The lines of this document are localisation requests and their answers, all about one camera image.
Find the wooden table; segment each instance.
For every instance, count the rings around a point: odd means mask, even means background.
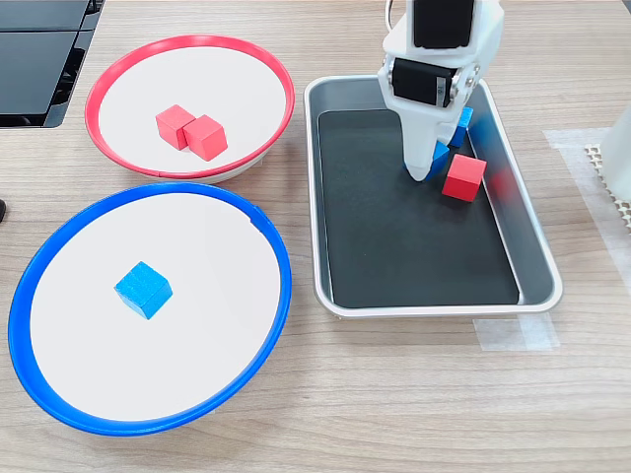
[[[402,2],[395,2],[400,9]],[[64,124],[0,130],[0,317],[39,246],[113,192],[151,182],[93,145],[83,107],[105,68],[174,34],[228,34],[293,75],[293,121],[262,167],[225,186],[260,205],[294,269],[288,324],[259,374],[186,427],[140,439],[75,431],[18,382],[0,337],[2,472],[628,472],[631,301],[583,199],[542,130],[610,126],[631,100],[631,16],[615,2],[504,4],[488,74],[565,281],[561,347],[482,352],[470,319],[342,322],[313,292],[302,92],[325,75],[374,73],[381,1],[113,2]]]

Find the cube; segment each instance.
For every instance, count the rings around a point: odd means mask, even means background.
[[[178,150],[183,150],[187,146],[186,138],[184,137],[184,126],[194,119],[195,117],[181,106],[174,105],[156,115],[158,133],[171,146]]]
[[[473,117],[473,108],[469,108],[466,106],[462,110],[462,115],[460,116],[460,121],[457,124],[456,133],[454,133],[454,138],[452,138],[451,146],[455,146],[459,148],[464,144],[464,137],[466,136],[466,130],[469,127],[469,123],[471,122],[471,118]]]
[[[184,126],[188,148],[204,161],[210,161],[228,148],[224,127],[208,115]]]
[[[124,303],[146,319],[173,295],[169,281],[144,262],[139,262],[115,286]]]
[[[449,157],[450,149],[440,141],[437,142],[436,148],[434,148],[434,159],[432,161],[432,167],[430,168],[427,177],[425,177],[425,180],[429,180],[435,175],[439,174],[445,168]]]
[[[443,193],[450,197],[473,202],[482,183],[486,162],[463,155],[455,155],[447,172]]]

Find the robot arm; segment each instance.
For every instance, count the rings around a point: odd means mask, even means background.
[[[407,170],[421,181],[499,49],[504,11],[498,0],[406,1],[384,40],[378,77],[386,106],[401,120]]]

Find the red cube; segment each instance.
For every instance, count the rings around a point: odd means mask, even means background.
[[[208,115],[184,126],[188,148],[204,161],[210,161],[228,148],[224,127]]]
[[[195,117],[179,105],[174,105],[156,116],[158,132],[163,140],[178,150],[186,148],[184,126]]]
[[[443,193],[466,202],[473,202],[482,183],[486,162],[455,155],[447,173]]]

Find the blue rim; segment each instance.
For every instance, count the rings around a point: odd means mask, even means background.
[[[188,193],[213,197],[237,207],[250,217],[252,224],[260,230],[272,246],[280,268],[281,290],[274,322],[265,342],[251,363],[222,391],[201,404],[172,416],[150,421],[111,421],[91,416],[61,399],[46,382],[35,361],[31,343],[31,307],[35,288],[44,270],[57,252],[90,222],[129,202],[169,193]],[[278,231],[258,207],[232,192],[206,184],[166,182],[143,185],[111,195],[80,212],[55,232],[35,254],[25,270],[20,284],[18,284],[9,313],[11,360],[24,389],[44,411],[55,419],[82,431],[104,436],[129,437],[153,434],[179,427],[209,413],[245,386],[265,363],[280,337],[287,320],[291,293],[292,276],[287,248],[285,248]]]

